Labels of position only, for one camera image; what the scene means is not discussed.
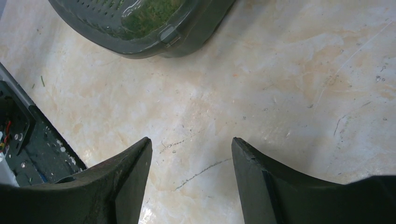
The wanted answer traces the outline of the dark green litter box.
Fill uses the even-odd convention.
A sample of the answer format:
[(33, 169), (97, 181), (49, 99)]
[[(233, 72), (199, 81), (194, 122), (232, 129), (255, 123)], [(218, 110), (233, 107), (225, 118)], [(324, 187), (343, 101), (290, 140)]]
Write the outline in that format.
[(177, 58), (204, 46), (232, 0), (52, 0), (89, 41), (125, 58)]

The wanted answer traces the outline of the aluminium frame rail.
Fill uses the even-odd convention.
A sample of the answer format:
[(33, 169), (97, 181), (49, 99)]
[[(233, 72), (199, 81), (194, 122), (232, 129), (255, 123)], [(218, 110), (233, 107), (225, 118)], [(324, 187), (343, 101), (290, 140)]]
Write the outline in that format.
[(0, 79), (5, 81), (20, 101), (26, 106), (35, 105), (34, 101), (24, 91), (20, 84), (14, 79), (14, 77), (8, 72), (5, 66), (0, 63)]

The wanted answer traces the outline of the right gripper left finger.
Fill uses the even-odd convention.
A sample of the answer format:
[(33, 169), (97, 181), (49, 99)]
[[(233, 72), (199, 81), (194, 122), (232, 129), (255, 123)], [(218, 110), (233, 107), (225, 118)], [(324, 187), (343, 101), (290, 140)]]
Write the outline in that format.
[(136, 224), (152, 159), (145, 137), (123, 152), (56, 183), (2, 184), (3, 224)]

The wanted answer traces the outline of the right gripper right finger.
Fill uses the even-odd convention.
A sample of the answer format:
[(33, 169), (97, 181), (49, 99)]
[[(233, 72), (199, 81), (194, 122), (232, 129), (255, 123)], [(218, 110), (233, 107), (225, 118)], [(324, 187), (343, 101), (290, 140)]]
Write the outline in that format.
[(247, 224), (393, 224), (396, 221), (393, 175), (337, 184), (296, 171), (242, 138), (234, 138), (231, 148)]

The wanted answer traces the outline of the green litter pellets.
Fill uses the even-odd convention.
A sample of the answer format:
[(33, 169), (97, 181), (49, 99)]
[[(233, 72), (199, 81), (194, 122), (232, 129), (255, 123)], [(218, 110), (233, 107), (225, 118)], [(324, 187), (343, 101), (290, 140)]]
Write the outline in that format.
[(159, 29), (182, 4), (182, 0), (137, 0), (121, 16), (127, 38), (143, 38)]

